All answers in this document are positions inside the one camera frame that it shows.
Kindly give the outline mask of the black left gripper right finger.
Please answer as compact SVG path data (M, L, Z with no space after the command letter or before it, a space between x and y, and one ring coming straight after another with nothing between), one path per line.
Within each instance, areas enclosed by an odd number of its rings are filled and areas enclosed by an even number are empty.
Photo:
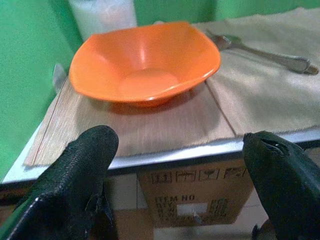
M244 162L279 240L320 238L320 168L295 143L271 132L246 133Z

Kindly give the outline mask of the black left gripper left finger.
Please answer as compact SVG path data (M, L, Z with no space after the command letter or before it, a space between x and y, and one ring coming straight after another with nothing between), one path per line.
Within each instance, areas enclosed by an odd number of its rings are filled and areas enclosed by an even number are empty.
M7 240L87 240L99 214L107 218L100 239L116 240L107 199L107 170L118 150L116 132L106 125L70 142L19 201L5 222Z

